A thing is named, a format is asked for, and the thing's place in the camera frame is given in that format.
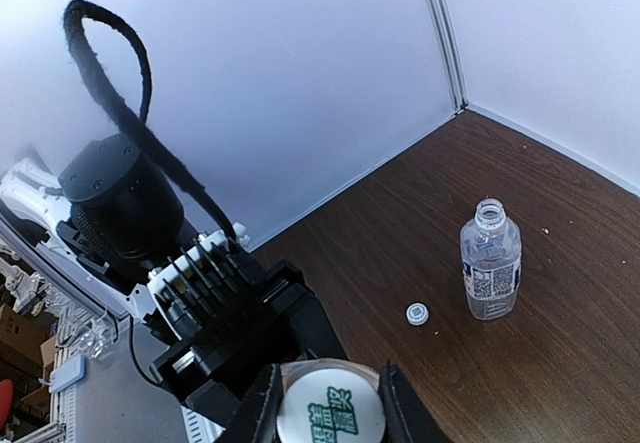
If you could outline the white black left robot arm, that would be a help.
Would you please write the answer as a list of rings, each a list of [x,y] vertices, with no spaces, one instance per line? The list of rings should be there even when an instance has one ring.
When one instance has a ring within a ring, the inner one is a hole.
[[[125,309],[165,347],[151,381],[219,425],[259,373],[343,358],[319,299],[287,261],[264,267],[246,229],[199,232],[168,179],[127,137],[89,143],[60,175],[26,156],[1,176],[1,217],[109,311]]]

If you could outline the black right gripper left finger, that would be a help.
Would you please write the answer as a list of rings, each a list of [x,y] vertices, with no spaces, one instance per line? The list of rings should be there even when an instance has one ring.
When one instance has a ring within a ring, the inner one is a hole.
[[[270,443],[284,396],[281,367],[269,364],[258,374],[237,411],[219,437],[220,443]]]

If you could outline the clear plastic water bottle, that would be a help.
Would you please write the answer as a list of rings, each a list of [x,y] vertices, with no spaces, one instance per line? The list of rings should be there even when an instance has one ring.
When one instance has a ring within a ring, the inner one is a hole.
[[[521,281],[522,242],[518,225],[494,198],[480,201],[460,230],[462,275],[468,308],[480,321],[509,314]]]

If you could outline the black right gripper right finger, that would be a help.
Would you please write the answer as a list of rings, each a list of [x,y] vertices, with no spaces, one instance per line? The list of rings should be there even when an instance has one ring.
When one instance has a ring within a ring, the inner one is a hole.
[[[398,365],[387,361],[381,368],[377,393],[386,422],[384,442],[452,443]]]

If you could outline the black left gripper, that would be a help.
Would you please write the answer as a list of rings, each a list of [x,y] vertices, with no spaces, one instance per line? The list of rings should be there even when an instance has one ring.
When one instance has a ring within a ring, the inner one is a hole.
[[[224,270],[235,292],[218,311],[179,313],[181,340],[150,366],[162,389],[183,406],[226,427],[258,374],[298,358],[343,359],[345,350],[298,269],[255,261]]]

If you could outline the white water bottle cap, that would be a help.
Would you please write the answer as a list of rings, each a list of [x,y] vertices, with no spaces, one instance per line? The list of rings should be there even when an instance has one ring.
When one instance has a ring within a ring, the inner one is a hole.
[[[424,325],[429,319],[430,313],[427,306],[421,302],[411,303],[405,311],[407,322],[412,326]]]

